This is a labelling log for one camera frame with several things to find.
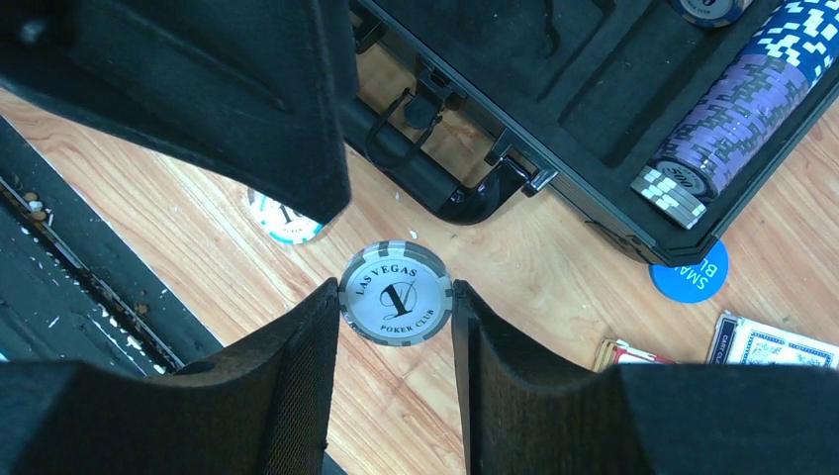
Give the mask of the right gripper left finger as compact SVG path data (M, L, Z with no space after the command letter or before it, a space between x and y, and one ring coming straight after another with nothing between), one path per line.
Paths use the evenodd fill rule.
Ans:
M339 330L337 281L172 375L81 361L1 367L5 474L318 474Z

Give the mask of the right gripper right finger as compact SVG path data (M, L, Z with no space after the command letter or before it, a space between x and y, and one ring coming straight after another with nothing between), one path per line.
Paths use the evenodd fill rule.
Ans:
M617 364L594 372L453 287L471 474L834 474L838 374L788 365Z

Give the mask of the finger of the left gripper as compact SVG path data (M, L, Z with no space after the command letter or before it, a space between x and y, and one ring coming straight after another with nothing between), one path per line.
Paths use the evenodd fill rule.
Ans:
M350 202L344 1L5 1L1 84L319 223Z

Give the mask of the blue white ten chip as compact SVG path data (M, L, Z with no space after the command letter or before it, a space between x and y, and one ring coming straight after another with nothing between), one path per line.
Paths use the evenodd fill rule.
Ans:
M249 188L246 197L251 215L271 238L280 243L293 245L308 242L325 227L254 189Z

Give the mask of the grey white one chip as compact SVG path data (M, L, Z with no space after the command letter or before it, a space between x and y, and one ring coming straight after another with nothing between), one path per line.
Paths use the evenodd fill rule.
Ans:
M338 286L340 311L351 328L386 346L423 343L448 322L452 278L443 261L415 242L383 240L356 252Z

